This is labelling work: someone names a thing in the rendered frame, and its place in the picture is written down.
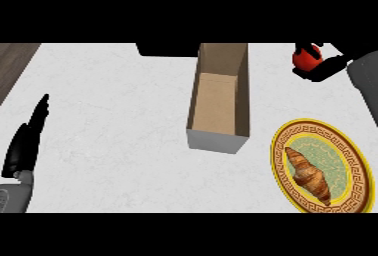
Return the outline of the black appliance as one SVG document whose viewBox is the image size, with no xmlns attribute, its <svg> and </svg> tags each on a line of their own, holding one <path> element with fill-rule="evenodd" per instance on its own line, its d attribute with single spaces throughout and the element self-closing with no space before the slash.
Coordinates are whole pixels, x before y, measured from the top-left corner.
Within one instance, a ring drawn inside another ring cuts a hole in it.
<svg viewBox="0 0 378 256">
<path fill-rule="evenodd" d="M 138 43 L 139 54 L 149 57 L 197 57 L 200 43 Z"/>
</svg>

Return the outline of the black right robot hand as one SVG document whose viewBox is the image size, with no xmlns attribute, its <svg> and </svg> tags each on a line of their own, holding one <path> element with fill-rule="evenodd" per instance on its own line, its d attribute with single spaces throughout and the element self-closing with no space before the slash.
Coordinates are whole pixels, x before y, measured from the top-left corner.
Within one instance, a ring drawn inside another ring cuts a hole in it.
<svg viewBox="0 0 378 256">
<path fill-rule="evenodd" d="M 297 43 L 294 53 L 300 54 L 303 50 L 316 58 L 322 58 L 321 47 L 322 43 Z M 347 66 L 347 62 L 353 59 L 353 54 L 350 52 L 343 53 L 328 59 L 324 59 L 324 62 L 316 66 L 316 68 L 307 72 L 300 70 L 296 66 L 293 73 L 297 74 L 303 79 L 310 80 L 312 82 L 322 82 L 334 74 L 337 74 Z"/>
</svg>

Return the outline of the red tomato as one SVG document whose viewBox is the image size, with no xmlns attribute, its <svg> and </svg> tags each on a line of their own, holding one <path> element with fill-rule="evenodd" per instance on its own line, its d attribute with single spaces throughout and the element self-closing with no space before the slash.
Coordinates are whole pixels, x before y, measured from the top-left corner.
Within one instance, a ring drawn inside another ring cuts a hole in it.
<svg viewBox="0 0 378 256">
<path fill-rule="evenodd" d="M 303 71 L 310 72 L 322 62 L 324 59 L 316 59 L 306 50 L 300 54 L 293 54 L 293 64 Z"/>
</svg>

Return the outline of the open cardboard box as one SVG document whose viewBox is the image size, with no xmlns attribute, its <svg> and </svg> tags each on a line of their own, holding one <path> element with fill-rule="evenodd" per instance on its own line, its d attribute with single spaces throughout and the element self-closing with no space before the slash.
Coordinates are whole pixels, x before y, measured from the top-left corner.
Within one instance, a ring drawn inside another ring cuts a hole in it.
<svg viewBox="0 0 378 256">
<path fill-rule="evenodd" d="M 250 138 L 247 43 L 203 43 L 188 116 L 188 144 L 235 154 Z"/>
</svg>

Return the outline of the brown croissant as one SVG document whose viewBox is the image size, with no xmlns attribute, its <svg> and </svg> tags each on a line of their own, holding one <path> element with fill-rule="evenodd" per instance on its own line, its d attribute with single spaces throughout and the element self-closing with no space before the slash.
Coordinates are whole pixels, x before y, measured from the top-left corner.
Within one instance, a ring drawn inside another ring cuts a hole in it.
<svg viewBox="0 0 378 256">
<path fill-rule="evenodd" d="M 310 163 L 305 155 L 291 147 L 285 148 L 290 163 L 296 169 L 293 179 L 300 187 L 318 198 L 325 206 L 331 205 L 331 191 L 324 171 Z"/>
</svg>

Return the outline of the yellow patterned plate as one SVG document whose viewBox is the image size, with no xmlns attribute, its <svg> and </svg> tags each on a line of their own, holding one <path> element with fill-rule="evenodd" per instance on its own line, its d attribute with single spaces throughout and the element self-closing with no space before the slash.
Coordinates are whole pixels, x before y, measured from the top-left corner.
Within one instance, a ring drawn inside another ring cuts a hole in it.
<svg viewBox="0 0 378 256">
<path fill-rule="evenodd" d="M 322 171 L 330 189 L 325 204 L 294 180 L 293 155 Z M 346 134 L 325 122 L 302 118 L 278 129 L 271 145 L 271 164 L 279 188 L 302 212 L 367 213 L 375 202 L 375 180 L 365 156 Z"/>
</svg>

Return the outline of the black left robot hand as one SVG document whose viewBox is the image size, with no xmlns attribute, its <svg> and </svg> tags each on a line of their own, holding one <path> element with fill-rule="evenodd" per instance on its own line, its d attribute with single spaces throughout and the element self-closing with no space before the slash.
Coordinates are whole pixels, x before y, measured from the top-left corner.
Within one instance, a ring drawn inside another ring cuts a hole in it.
<svg viewBox="0 0 378 256">
<path fill-rule="evenodd" d="M 14 178 L 14 174 L 22 170 L 34 170 L 40 135 L 49 115 L 49 95 L 45 95 L 34 108 L 30 121 L 22 123 L 14 135 L 6 152 L 2 177 Z"/>
</svg>

